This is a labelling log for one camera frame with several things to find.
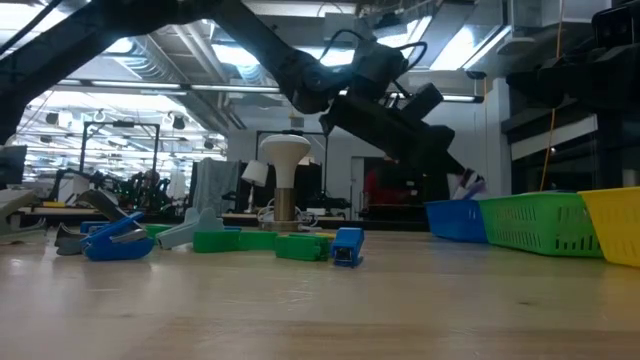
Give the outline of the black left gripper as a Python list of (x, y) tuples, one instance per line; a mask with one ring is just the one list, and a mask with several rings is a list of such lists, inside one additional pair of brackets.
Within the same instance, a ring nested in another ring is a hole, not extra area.
[(325, 133), (340, 128), (412, 168), (437, 168), (452, 175), (463, 175), (467, 170), (448, 152), (454, 139), (452, 129), (429, 125), (398, 109), (338, 96), (320, 123)]

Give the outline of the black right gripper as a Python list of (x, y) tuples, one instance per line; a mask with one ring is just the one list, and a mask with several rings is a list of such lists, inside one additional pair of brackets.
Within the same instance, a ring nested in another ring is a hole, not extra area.
[(592, 52), (581, 63), (551, 62), (506, 76), (528, 107), (556, 108), (567, 93), (585, 105), (608, 110), (639, 109), (639, 45)]

